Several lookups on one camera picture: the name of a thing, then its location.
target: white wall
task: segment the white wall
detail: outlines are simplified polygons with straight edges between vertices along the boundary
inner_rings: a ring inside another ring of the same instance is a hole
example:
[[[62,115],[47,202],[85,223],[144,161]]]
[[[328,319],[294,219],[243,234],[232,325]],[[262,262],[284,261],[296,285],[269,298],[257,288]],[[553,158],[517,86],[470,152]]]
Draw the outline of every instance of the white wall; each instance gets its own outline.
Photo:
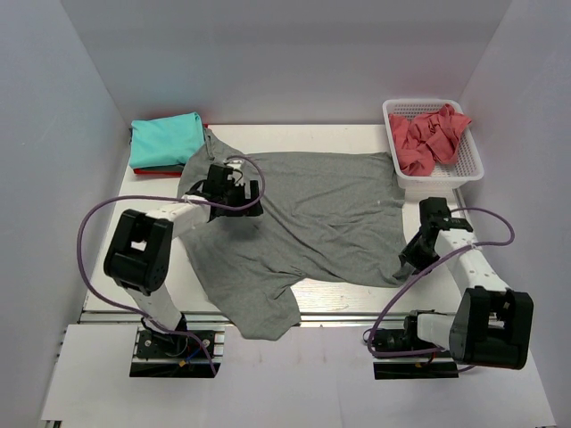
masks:
[[[458,99],[509,0],[62,0],[127,122],[379,122]]]
[[[535,362],[558,426],[571,427],[571,3],[514,1],[460,102],[485,169],[463,192],[516,228],[513,245],[486,254],[534,299]],[[506,234],[472,219],[480,239]]]
[[[128,132],[58,1],[4,1],[0,39],[0,425],[26,428],[85,296],[80,218],[116,193]]]

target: white plastic basket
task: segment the white plastic basket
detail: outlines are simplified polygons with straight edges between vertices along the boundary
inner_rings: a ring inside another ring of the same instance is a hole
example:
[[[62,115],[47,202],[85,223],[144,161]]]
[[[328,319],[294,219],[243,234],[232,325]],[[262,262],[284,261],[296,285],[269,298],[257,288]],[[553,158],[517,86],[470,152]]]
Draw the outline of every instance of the white plastic basket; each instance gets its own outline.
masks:
[[[394,150],[393,131],[389,124],[389,113],[400,114],[411,120],[419,114],[438,111],[446,103],[451,104],[456,111],[462,113],[459,104],[452,100],[400,99],[387,100],[383,103],[386,134],[389,138],[394,169],[401,188],[419,191],[451,190],[464,185],[468,181],[479,180],[484,176],[484,167],[469,128],[466,128],[460,139],[456,165],[442,165],[437,162],[430,177],[411,177],[402,173],[396,151]]]

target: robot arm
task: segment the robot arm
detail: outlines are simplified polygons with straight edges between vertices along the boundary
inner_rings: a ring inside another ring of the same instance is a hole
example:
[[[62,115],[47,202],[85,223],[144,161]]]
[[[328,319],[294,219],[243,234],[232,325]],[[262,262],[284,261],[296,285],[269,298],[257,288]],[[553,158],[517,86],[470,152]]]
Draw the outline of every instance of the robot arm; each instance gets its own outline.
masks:
[[[423,200],[420,217],[420,230],[400,255],[403,266],[419,271],[440,255],[476,242],[471,225],[464,218],[453,218],[444,198]],[[531,297],[511,290],[477,247],[445,265],[463,292],[457,313],[412,313],[405,323],[404,342],[433,343],[449,350],[460,364],[522,368],[534,311]]]
[[[140,309],[169,330],[186,331],[185,316],[172,302],[164,283],[172,240],[217,217],[255,217],[263,213],[259,202],[238,211],[196,203],[208,201],[242,207],[254,202],[259,196],[258,182],[250,182],[247,197],[241,165],[239,161],[211,165],[206,179],[183,196],[187,202],[170,203],[148,212],[126,210],[121,214],[103,270]],[[178,355],[185,348],[186,337],[164,333],[155,325],[142,322],[167,354]]]

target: folded teal shirt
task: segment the folded teal shirt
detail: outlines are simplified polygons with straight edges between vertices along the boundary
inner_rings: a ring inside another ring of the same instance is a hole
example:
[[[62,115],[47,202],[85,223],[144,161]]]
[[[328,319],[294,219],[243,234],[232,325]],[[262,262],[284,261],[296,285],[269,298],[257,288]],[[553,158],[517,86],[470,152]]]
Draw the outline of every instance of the folded teal shirt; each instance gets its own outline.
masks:
[[[204,144],[203,123],[196,113],[172,118],[133,120],[131,168],[186,164]]]

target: white table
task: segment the white table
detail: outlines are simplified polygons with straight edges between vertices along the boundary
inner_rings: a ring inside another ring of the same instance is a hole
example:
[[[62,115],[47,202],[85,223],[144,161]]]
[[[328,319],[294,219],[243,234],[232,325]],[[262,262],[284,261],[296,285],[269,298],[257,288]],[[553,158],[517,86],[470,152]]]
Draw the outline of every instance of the white table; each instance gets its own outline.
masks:
[[[245,153],[254,152],[388,152],[383,125],[216,125],[211,130],[225,143]],[[130,168],[120,194],[176,196],[178,178],[138,177]],[[418,202],[428,196],[446,197],[451,208],[457,206],[453,192],[407,193],[402,210],[404,235],[408,241],[417,231]],[[150,210],[161,202],[118,202],[92,275],[94,287],[117,302],[134,305],[127,293],[103,273],[103,259],[120,214],[128,209]],[[169,274],[166,280],[175,305],[186,313],[214,313],[219,310],[208,298],[186,257],[179,240],[172,245]],[[393,297],[395,289],[376,288],[347,283],[323,283],[302,280],[293,287],[302,314],[375,314]],[[393,307],[393,313],[412,309],[436,309],[455,312],[459,304],[459,290],[446,267],[437,268],[430,276],[410,290]],[[96,297],[88,294],[84,313],[117,312]]]
[[[246,153],[387,151],[385,128],[380,125],[211,129],[222,141]],[[127,169],[120,194],[175,196],[177,184],[177,178],[136,177]],[[407,240],[418,230],[418,202],[431,195],[446,197],[451,208],[457,206],[453,192],[407,193],[402,211]],[[103,258],[121,212],[127,208],[149,210],[159,204],[129,201],[115,207],[92,276],[95,288],[106,296],[134,304],[103,274]],[[202,322],[202,317],[220,318],[178,241],[173,243],[167,286],[178,308],[192,313],[191,324]],[[333,318],[354,319],[353,315],[361,314],[369,322],[395,293],[395,289],[312,280],[303,280],[293,289],[307,318],[326,313]],[[395,305],[393,314],[398,318],[399,313],[412,309],[455,312],[458,304],[459,290],[442,267],[410,290]],[[220,418],[250,426],[267,426],[268,421],[275,426],[369,426],[378,421],[397,427],[533,428],[553,424],[531,353],[519,372],[478,369],[458,380],[376,382],[372,380],[371,357],[360,344],[362,322],[353,329],[351,320],[330,324],[339,328],[294,328],[278,342],[247,341],[229,327],[231,337],[224,344],[225,369],[217,379],[136,379],[127,373],[138,320],[130,319],[130,325],[124,325],[122,320],[118,323],[118,317],[126,315],[87,296],[82,324],[71,325],[66,335],[43,419],[63,420],[65,428],[86,424],[179,426],[188,421],[201,427],[228,425],[219,424]],[[307,349],[308,343],[317,347],[315,352]],[[303,361],[310,363],[305,371],[299,367],[301,348],[305,349]],[[271,355],[262,358],[261,350]],[[244,359],[244,355],[255,358]],[[284,367],[291,368],[292,373],[281,374]],[[252,403],[256,411],[250,411]]]

